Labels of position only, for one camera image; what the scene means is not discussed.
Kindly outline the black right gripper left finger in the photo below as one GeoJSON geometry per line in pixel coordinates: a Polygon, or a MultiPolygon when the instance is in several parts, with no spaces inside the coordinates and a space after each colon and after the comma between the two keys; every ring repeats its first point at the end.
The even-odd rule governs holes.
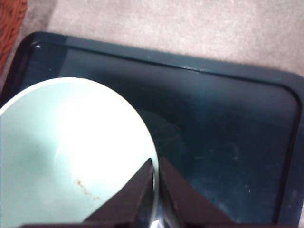
{"type": "Polygon", "coordinates": [[[154,167],[149,158],[123,188],[84,221],[25,224],[22,228],[147,228],[154,200],[154,167]]]}

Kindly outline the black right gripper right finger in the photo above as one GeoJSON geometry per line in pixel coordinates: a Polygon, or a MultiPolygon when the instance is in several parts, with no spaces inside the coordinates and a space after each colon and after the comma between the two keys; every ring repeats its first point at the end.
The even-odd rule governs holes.
{"type": "Polygon", "coordinates": [[[172,228],[272,228],[241,224],[201,196],[164,157],[159,161],[160,194],[164,219],[172,228]]]}

